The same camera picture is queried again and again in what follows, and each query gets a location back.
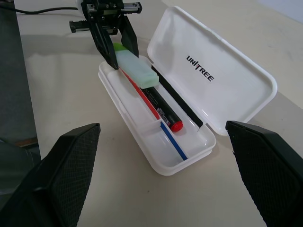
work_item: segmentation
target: white table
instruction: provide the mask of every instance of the white table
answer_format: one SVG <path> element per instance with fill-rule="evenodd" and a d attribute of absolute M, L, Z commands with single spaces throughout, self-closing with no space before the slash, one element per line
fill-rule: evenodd
<path fill-rule="evenodd" d="M 130 15 L 146 55 L 166 8 L 141 0 Z M 16 0 L 24 10 L 72 6 L 73 0 Z M 264 227 L 238 171 L 228 137 L 217 137 L 208 157 L 164 177 L 150 167 L 98 78 L 104 60 L 90 33 L 72 34 L 77 12 L 18 16 L 36 129 L 45 157 L 58 137 L 93 122 L 101 124 L 91 186 L 78 226 Z M 278 132 L 303 156 L 303 111 L 282 94 L 250 123 Z"/>

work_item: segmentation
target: marker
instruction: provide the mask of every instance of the marker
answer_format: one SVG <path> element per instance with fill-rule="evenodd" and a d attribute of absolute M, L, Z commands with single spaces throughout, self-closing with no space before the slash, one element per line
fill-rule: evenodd
<path fill-rule="evenodd" d="M 181 119 L 176 115 L 176 113 L 154 87 L 142 89 L 142 92 L 145 94 L 147 99 L 172 132 L 178 132 L 183 128 Z"/>

